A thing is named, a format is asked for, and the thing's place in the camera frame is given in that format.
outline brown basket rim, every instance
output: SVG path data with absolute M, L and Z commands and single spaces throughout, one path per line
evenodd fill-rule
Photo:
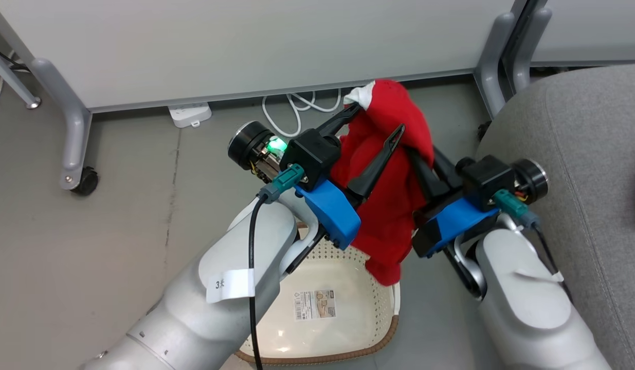
M 346 352 L 344 354 L 336 354 L 336 355 L 314 356 L 314 357 L 305 357 L 305 358 L 263 357 L 261 358 L 261 360 L 263 361 L 263 365 L 315 365 L 318 363 L 352 360 L 353 358 L 359 358 L 362 356 L 371 355 L 374 352 L 377 352 L 383 347 L 385 347 L 386 344 L 390 342 L 390 340 L 395 335 L 395 331 L 397 331 L 397 323 L 399 322 L 399 320 L 400 320 L 400 316 L 398 314 L 395 314 L 392 317 L 392 319 L 390 319 L 390 327 L 388 327 L 388 332 L 386 332 L 386 335 L 384 335 L 384 337 L 377 344 L 374 344 L 374 346 L 371 346 L 371 347 L 359 349 L 357 351 Z M 249 363 L 256 362 L 253 356 L 245 354 L 241 350 L 238 350 L 237 352 L 235 352 L 235 356 Z

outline white power strip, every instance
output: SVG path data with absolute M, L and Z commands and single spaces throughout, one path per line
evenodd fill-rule
M 178 128 L 198 127 L 201 121 L 212 117 L 212 110 L 207 103 L 169 105 L 169 113 L 171 113 L 173 123 Z

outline gray floor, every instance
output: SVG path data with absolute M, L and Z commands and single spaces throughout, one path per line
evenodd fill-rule
M 42 107 L 26 110 L 8 87 L 0 98 L 0 369 L 75 368 L 123 335 L 260 188 L 228 159 L 226 145 L 243 122 L 264 117 L 258 103 L 220 104 L 199 128 L 180 130 L 163 108 L 97 115 L 86 163 L 101 182 L 80 198 L 57 185 L 61 112 L 24 80 Z M 446 155 L 475 152 L 487 115 L 471 80 L 412 87 L 411 95 Z M 286 103 L 270 112 L 294 126 Z M 310 127 L 327 115 L 301 117 Z M 250 367 L 237 358 L 223 367 L 238 368 Z M 501 365 L 447 260 L 412 254 L 392 342 L 373 356 L 312 368 Z

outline gray fabric seat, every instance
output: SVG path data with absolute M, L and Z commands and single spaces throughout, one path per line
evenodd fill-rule
M 477 152 L 539 162 L 532 208 L 611 367 L 635 368 L 635 65 L 545 78 L 510 99 Z

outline white label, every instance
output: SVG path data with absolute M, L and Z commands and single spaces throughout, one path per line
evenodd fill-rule
M 336 293 L 333 290 L 294 293 L 294 321 L 335 317 Z
M 230 270 L 210 276 L 205 300 L 209 304 L 256 295 L 253 269 Z

